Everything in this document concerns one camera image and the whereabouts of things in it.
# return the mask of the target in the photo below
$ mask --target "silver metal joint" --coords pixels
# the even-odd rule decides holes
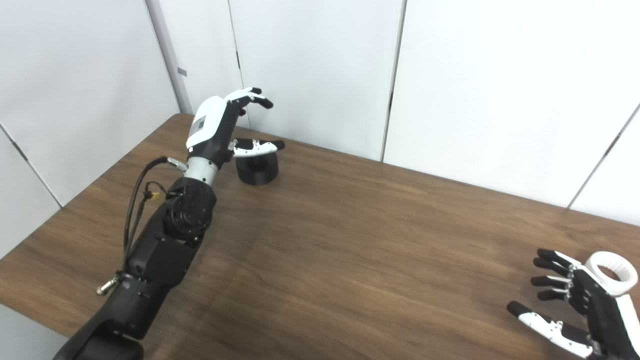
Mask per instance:
[[[218,173],[218,167],[213,162],[200,158],[198,156],[192,156],[189,158],[187,171],[184,172],[184,177],[190,177],[202,181],[209,186],[213,185],[213,179]]]
[[[185,171],[187,171],[187,169],[189,168],[189,167],[187,166],[187,164],[183,163],[183,162],[182,162],[182,161],[180,161],[180,160],[176,160],[176,159],[174,159],[174,158],[167,158],[167,159],[166,159],[166,162],[168,162],[168,163],[169,163],[169,165],[171,165],[171,166],[175,167],[176,169],[180,170],[181,172],[185,172]]]
[[[117,276],[114,276],[113,279],[107,281],[107,283],[105,285],[99,286],[96,290],[95,293],[98,296],[105,296],[109,293],[109,290],[111,290],[114,286],[116,286],[118,284],[118,282],[120,281],[120,279]]]

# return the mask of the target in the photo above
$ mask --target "black fingertip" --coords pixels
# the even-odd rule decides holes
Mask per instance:
[[[261,99],[260,105],[265,109],[271,109],[273,107],[273,103],[269,99]]]
[[[536,267],[538,268],[543,268],[543,269],[547,269],[548,268],[548,261],[541,259],[541,258],[534,258],[533,259],[533,265],[536,265]]]
[[[556,252],[549,249],[538,249],[538,256],[545,259],[555,259],[557,258]]]
[[[507,304],[507,311],[509,311],[513,316],[519,317],[522,314],[532,313],[533,311],[528,307],[522,305],[517,301],[511,301]]]
[[[284,149],[284,146],[285,146],[284,140],[273,140],[271,143],[275,145],[278,148],[278,150]]]
[[[533,286],[547,286],[548,279],[546,276],[535,276],[531,278],[531,284]]]

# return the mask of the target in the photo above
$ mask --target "robot finger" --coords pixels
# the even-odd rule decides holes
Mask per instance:
[[[560,276],[564,276],[564,277],[568,277],[569,276],[569,269],[567,269],[566,267],[560,265],[559,263],[555,262],[555,261],[550,261],[547,259],[543,259],[543,258],[535,258],[533,259],[533,265],[539,267],[539,268],[543,268],[543,269],[549,269],[549,270],[553,270],[556,273],[558,273]]]
[[[242,99],[243,97],[249,97],[251,96],[250,95],[251,89],[252,88],[244,88],[244,89],[236,90],[228,94],[227,96],[225,96],[225,101],[235,101],[238,99]]]
[[[538,256],[542,259],[558,263],[565,268],[569,268],[572,265],[582,265],[580,261],[570,258],[569,256],[564,255],[562,252],[554,250],[538,249]]]
[[[569,291],[561,289],[549,289],[538,293],[538,299],[542,301],[549,300],[568,300]]]
[[[587,307],[586,305],[584,305],[583,302],[581,302],[577,297],[569,297],[569,300],[567,300],[567,302],[569,303],[569,305],[571,305],[571,307],[576,310],[578,312],[578,314],[582,315],[582,316],[587,316]]]
[[[551,316],[536,313],[517,301],[510,302],[507,310],[558,347],[582,358],[587,358],[593,353],[588,332],[568,323],[556,322]]]
[[[566,289],[571,280],[565,277],[558,276],[536,276],[531,278],[531,284],[533,286],[553,286],[558,289]]]
[[[262,95],[254,94],[251,101],[262,105],[265,109],[271,109],[273,107],[273,102]]]
[[[278,150],[282,150],[285,147],[283,140],[252,140],[252,139],[235,139],[231,142],[236,158],[251,158],[253,156],[260,156],[270,154]]]

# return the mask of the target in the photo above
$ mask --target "white robotic hand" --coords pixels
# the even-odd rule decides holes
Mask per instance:
[[[217,171],[234,156],[260,156],[283,149],[284,142],[281,140],[276,142],[248,139],[231,141],[231,134],[238,117],[246,114],[245,106],[255,102],[267,109],[273,107],[273,103],[261,93],[260,88],[245,88],[228,94],[224,99],[213,96],[205,100],[191,123],[186,143],[189,160],[193,163],[211,163],[214,171]]]
[[[562,321],[554,321],[519,302],[507,310],[522,323],[555,345],[589,360],[639,360],[640,323],[629,295],[619,295],[580,261],[560,252],[538,249],[535,266],[560,275],[531,278],[534,286],[551,286],[538,293],[542,301],[564,300],[585,316],[589,331]]]

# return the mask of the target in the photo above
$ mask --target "white wall panel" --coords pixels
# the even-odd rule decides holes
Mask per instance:
[[[251,128],[380,159],[402,0],[231,0]]]
[[[567,206],[640,99],[638,1],[409,1],[385,162]]]
[[[0,0],[0,119],[65,204],[178,111],[143,1]]]
[[[627,126],[571,208],[640,226],[640,116]]]
[[[207,98],[242,88],[227,0],[147,0],[180,106],[195,113]],[[186,71],[184,76],[178,68]],[[247,117],[238,121],[248,127]]]
[[[11,141],[0,130],[0,258],[59,209]]]

